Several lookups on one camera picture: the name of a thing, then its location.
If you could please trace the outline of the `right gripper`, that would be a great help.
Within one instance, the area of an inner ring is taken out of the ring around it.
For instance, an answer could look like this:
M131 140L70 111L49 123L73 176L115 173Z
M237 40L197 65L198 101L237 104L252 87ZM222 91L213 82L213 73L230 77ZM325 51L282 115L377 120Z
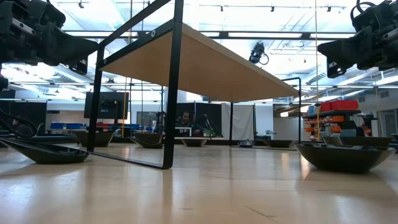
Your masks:
M317 50L326 56L327 77L336 78L355 64L372 57L373 67L380 70L397 68L397 1L379 4L357 0L357 33L347 39L320 44Z

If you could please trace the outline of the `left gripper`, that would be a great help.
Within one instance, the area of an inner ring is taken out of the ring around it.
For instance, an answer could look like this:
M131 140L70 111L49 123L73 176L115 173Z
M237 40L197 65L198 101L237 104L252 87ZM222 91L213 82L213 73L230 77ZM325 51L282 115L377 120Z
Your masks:
M71 71L86 75L88 56L97 51L98 43L66 34L51 22L41 24L48 6L49 1L1 1L1 62L48 65L51 60L54 65L67 65ZM45 41L69 52L58 51L49 60Z

